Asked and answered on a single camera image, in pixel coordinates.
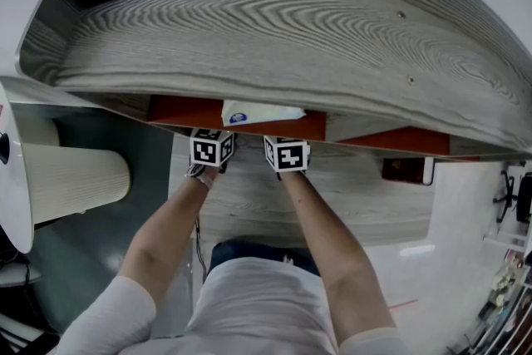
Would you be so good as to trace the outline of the white soft tissue packet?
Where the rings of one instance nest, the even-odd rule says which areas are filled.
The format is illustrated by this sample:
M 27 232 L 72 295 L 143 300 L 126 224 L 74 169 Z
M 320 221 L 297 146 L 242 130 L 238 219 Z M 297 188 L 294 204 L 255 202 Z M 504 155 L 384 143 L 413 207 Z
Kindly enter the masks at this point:
M 225 100 L 221 111 L 224 126 L 242 126 L 271 121 L 298 120 L 306 116 L 302 108 L 248 101 Z

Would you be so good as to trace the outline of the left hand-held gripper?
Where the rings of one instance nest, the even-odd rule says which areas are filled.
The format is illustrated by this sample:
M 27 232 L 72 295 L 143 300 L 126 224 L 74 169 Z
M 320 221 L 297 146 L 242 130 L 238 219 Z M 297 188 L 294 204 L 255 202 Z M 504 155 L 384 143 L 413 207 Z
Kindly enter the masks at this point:
M 199 174 L 210 166 L 224 174 L 234 149 L 233 132 L 194 128 L 190 136 L 190 172 Z

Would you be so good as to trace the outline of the dark grey chair base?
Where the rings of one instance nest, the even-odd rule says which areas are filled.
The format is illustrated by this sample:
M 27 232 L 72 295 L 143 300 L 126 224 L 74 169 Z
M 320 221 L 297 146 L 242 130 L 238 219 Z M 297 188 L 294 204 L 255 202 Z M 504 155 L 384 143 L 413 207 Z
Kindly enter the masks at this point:
M 9 263 L 0 265 L 0 288 L 32 284 L 42 278 L 42 273 L 30 264 Z

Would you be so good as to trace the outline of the person's dark trousers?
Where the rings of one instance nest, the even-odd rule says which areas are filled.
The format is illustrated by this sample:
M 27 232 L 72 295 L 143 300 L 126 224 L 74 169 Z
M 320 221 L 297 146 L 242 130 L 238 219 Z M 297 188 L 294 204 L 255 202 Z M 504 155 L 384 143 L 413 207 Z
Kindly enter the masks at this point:
M 319 276 L 317 265 L 308 249 L 280 248 L 242 239 L 230 239 L 216 244 L 211 251 L 210 273 L 215 267 L 230 260 L 258 258 L 293 264 L 311 274 Z

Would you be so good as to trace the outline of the person's right forearm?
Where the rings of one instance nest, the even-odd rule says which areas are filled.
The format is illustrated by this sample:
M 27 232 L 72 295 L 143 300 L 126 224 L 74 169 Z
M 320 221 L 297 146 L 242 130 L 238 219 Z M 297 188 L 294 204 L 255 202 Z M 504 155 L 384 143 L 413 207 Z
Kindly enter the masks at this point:
M 304 173 L 282 173 L 281 182 L 322 278 L 337 342 L 394 328 L 376 272 L 355 236 Z

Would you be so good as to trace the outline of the dark red hardcover book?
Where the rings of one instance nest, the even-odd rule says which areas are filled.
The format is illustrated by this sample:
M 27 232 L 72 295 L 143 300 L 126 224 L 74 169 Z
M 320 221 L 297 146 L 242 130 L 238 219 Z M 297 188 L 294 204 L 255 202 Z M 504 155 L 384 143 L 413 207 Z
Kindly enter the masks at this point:
M 432 157 L 385 159 L 382 163 L 384 180 L 430 186 L 434 174 L 435 159 Z

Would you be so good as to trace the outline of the grey wooden desk hutch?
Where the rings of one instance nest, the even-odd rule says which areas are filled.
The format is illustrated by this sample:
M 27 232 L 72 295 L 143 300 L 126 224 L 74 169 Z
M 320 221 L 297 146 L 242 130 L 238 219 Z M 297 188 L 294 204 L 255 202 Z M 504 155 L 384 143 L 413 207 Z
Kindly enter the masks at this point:
M 138 119 L 230 99 L 332 113 L 337 141 L 414 126 L 532 154 L 532 52 L 482 0 L 41 0 L 17 66 Z

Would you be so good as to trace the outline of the white round pedestal table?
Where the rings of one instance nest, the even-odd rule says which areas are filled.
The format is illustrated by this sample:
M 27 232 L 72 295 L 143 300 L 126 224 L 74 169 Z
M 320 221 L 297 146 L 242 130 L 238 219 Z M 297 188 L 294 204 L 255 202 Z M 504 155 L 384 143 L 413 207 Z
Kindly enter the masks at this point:
M 10 140 L 9 162 L 0 162 L 0 228 L 23 254 L 32 249 L 36 225 L 114 203 L 130 190 L 121 155 L 61 145 L 55 123 L 16 113 L 2 83 L 0 132 Z

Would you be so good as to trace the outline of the black office chair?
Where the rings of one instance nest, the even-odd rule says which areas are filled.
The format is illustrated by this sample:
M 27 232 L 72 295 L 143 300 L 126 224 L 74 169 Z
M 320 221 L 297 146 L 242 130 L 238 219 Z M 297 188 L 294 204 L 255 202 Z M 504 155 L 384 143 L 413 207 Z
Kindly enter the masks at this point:
M 500 174 L 505 177 L 506 194 L 499 199 L 492 200 L 494 204 L 505 203 L 502 213 L 496 218 L 496 223 L 502 223 L 507 210 L 514 206 L 516 220 L 519 223 L 528 224 L 532 218 L 532 172 L 525 173 L 520 179 L 520 187 L 516 195 L 514 194 L 515 178 L 508 176 L 505 170 L 502 170 Z

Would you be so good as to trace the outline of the dark green floor carpet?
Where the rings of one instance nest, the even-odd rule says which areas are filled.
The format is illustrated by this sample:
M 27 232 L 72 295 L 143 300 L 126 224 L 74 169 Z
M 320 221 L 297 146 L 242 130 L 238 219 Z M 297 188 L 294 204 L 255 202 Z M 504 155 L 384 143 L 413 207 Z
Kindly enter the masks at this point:
M 102 109 L 18 110 L 53 119 L 64 146 L 117 152 L 131 171 L 123 200 L 53 221 L 34 234 L 28 258 L 43 274 L 34 291 L 48 322 L 63 332 L 116 276 L 137 230 L 167 200 L 172 150 L 188 139 Z

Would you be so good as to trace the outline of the person's left forearm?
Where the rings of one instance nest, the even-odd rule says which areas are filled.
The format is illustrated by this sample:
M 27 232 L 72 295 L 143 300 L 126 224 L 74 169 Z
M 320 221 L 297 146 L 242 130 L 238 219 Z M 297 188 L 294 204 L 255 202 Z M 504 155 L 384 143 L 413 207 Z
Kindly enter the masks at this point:
M 119 275 L 142 286 L 156 304 L 163 301 L 185 255 L 209 187 L 187 177 L 140 227 L 126 251 Z

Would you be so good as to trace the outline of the person's light grey shirt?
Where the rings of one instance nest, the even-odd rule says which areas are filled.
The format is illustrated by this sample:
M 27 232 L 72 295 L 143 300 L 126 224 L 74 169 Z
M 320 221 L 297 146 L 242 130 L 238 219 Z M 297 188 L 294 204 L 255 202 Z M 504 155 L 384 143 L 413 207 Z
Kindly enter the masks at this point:
M 411 355 L 395 328 L 337 343 L 322 280 L 267 259 L 215 267 L 181 335 L 152 338 L 155 316 L 149 293 L 116 277 L 65 331 L 57 355 Z

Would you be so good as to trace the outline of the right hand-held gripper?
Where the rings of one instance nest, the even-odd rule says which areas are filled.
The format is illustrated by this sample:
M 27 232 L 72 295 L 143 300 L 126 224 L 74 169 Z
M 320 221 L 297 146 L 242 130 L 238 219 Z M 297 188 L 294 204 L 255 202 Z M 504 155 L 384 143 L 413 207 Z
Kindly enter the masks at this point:
M 264 136 L 264 154 L 277 174 L 305 172 L 308 169 L 311 147 L 307 141 Z

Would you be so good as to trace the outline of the light wood-grain table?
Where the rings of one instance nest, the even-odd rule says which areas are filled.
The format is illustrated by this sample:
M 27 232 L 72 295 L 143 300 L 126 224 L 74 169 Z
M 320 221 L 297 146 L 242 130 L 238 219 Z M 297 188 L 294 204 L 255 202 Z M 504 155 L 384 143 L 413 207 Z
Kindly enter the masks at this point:
M 422 240 L 434 200 L 431 186 L 384 180 L 380 159 L 354 148 L 314 143 L 307 172 L 319 194 L 364 245 Z M 203 241 L 250 237 L 299 246 L 303 236 L 282 184 L 264 158 L 260 136 L 239 135 L 225 174 L 200 213 Z

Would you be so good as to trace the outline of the cluttered metal rack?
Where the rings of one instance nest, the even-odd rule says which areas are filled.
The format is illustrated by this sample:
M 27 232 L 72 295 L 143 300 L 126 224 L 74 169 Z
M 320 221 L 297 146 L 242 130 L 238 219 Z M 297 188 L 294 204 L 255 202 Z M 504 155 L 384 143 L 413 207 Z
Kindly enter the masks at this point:
M 532 355 L 532 268 L 509 250 L 473 324 L 443 355 Z

